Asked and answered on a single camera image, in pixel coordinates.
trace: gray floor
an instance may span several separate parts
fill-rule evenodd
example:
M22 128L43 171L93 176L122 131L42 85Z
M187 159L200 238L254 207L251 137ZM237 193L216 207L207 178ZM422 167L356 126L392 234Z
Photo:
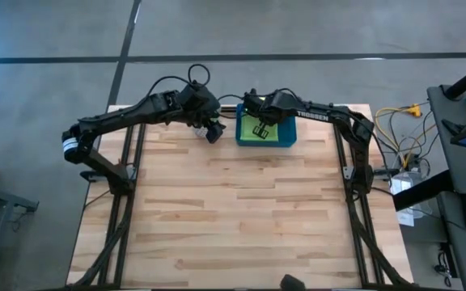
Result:
M132 3L0 0L0 57L118 56ZM144 1L130 55L411 52L466 53L466 1ZM466 73L466 59L206 65L216 95L288 86L305 99L369 103L374 111L423 102L428 86ZM128 64L117 103L137 102L156 78L184 77L188 66ZM0 65L0 188L40 200L18 233L8 227L0 290L64 284L87 183L78 177L83 167L63 160L60 136L77 118L105 110L115 69L116 64ZM168 88L182 84L166 81L157 90ZM407 135L419 122L397 116L396 132ZM431 174L447 167L438 142L429 160ZM415 281L443 287L431 268L436 245L423 242L422 232L406 230L404 236Z

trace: wooden table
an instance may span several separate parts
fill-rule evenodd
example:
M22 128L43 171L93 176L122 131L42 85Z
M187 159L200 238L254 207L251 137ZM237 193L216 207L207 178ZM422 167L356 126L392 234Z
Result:
M350 107L371 116L366 104ZM298 141L279 149L238 147L235 121L222 122L213 145L185 124L147 125L122 286L277 289L288 273L308 288L359 287L333 126L297 119ZM100 153L118 162L124 138L103 136ZM370 159L382 166L375 141ZM87 200L107 189L93 183ZM392 198L368 199L379 247L412 281ZM111 202L106 195L83 214L68 283L102 249Z

